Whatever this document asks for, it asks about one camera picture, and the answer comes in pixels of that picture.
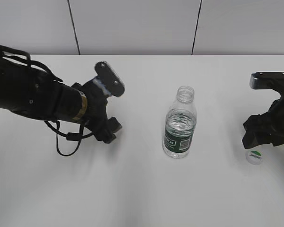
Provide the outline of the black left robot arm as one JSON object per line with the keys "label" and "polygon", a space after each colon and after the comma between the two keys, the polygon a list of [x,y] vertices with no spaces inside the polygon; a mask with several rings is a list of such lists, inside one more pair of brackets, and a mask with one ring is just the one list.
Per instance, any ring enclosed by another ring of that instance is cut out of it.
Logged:
{"label": "black left robot arm", "polygon": [[125,87],[107,62],[94,68],[93,79],[68,86],[29,53],[0,45],[0,108],[46,123],[79,124],[108,144],[122,126],[107,116],[107,100],[120,97]]}

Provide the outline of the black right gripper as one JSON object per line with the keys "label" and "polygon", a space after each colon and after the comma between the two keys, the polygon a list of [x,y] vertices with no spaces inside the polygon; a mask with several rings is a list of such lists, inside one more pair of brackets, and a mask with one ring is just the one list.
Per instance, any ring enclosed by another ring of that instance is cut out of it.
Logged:
{"label": "black right gripper", "polygon": [[284,145],[284,91],[267,112],[251,115],[243,123],[245,134],[242,139],[244,149],[271,144]]}

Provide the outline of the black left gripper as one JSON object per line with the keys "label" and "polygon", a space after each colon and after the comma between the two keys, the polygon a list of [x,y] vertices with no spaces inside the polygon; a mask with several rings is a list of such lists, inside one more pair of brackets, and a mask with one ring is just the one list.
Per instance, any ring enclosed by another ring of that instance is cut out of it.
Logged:
{"label": "black left gripper", "polygon": [[72,88],[78,90],[81,95],[80,110],[73,120],[84,122],[98,141],[109,144],[115,140],[116,135],[113,132],[121,130],[122,125],[115,117],[111,117],[108,119],[110,131],[106,131],[108,95],[105,86],[99,80],[90,80],[84,85],[74,83]]}

